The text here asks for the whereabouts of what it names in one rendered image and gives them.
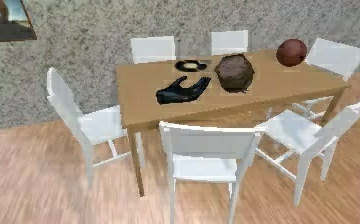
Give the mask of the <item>reddish brown ball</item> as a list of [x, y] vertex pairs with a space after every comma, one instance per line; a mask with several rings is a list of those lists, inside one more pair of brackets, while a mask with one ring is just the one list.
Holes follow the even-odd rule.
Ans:
[[307, 46], [299, 39], [288, 39], [277, 49], [277, 61], [286, 66], [293, 67], [302, 63], [307, 56]]

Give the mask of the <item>black round dish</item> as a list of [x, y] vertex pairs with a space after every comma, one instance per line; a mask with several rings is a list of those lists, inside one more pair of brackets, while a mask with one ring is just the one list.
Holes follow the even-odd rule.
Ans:
[[199, 72], [205, 70], [211, 60], [182, 60], [175, 63], [176, 70], [181, 72]]

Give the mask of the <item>black hand-shaped sculpture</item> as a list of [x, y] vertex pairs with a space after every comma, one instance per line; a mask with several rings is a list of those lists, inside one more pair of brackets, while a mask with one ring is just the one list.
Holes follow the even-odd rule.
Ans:
[[195, 84], [184, 88], [181, 83], [187, 79], [186, 76], [181, 76], [172, 82], [168, 87], [160, 89], [156, 92], [157, 102], [162, 104], [184, 103], [197, 100], [208, 87], [211, 78], [201, 77]]

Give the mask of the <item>brown wooden dining table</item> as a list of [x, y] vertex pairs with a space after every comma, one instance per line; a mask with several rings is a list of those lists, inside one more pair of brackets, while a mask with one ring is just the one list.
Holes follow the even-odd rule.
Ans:
[[135, 134], [155, 129], [161, 120], [180, 123], [210, 119], [240, 112], [267, 109], [313, 98], [332, 98], [321, 123], [326, 124], [344, 91], [350, 84], [324, 70], [306, 63], [285, 67], [276, 60], [274, 50], [247, 52], [255, 75], [247, 93], [224, 91], [214, 71], [190, 73], [185, 81], [192, 85], [208, 76], [210, 85], [195, 101], [160, 105], [156, 91], [167, 87], [182, 74], [174, 70], [172, 61], [127, 64], [116, 67], [118, 101], [122, 124], [128, 132], [139, 194], [144, 194]]

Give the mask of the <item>white chair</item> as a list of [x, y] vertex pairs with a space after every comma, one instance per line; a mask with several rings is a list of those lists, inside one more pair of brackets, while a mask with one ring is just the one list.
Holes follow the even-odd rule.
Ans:
[[[129, 156], [131, 152], [118, 154], [113, 141], [127, 136], [122, 127], [119, 105], [84, 114], [74, 99], [74, 93], [54, 67], [47, 71], [47, 99], [80, 144], [85, 157], [88, 187], [92, 187], [94, 169]], [[94, 147], [107, 143], [111, 157], [93, 161]]]
[[173, 36], [132, 38], [130, 42], [135, 64], [176, 59]]
[[326, 179], [336, 146], [341, 136], [360, 118], [360, 102], [348, 105], [321, 127], [291, 110], [285, 110], [259, 124], [265, 134], [288, 151], [276, 159], [257, 148], [256, 154], [268, 161], [294, 182], [293, 204], [301, 200], [308, 169], [312, 160], [320, 157], [320, 180]]
[[246, 52], [249, 45], [248, 37], [247, 30], [212, 32], [211, 53], [213, 55], [223, 55]]
[[[307, 54], [305, 62], [309, 65], [330, 71], [347, 82], [360, 65], [360, 48], [317, 38]], [[315, 104], [329, 99], [331, 99], [331, 96], [306, 100], [303, 105], [293, 103], [292, 106], [295, 109], [299, 109], [303, 117], [308, 120], [315, 120], [323, 117], [325, 111], [313, 112], [312, 107]]]
[[238, 193], [264, 127], [218, 128], [160, 121], [163, 150], [167, 155], [170, 224], [174, 224], [177, 180], [227, 183], [228, 224], [233, 224]]

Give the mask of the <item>brown faceted bowl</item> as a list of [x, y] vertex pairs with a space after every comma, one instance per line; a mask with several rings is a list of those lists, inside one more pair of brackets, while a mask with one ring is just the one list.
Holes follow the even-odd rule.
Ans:
[[243, 54], [224, 56], [215, 67], [221, 87], [229, 93], [247, 92], [255, 71]]

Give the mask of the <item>framed wall picture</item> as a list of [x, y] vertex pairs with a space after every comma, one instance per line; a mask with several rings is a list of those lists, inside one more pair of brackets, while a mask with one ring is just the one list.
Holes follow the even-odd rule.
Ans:
[[0, 0], [0, 42], [36, 40], [27, 0]]

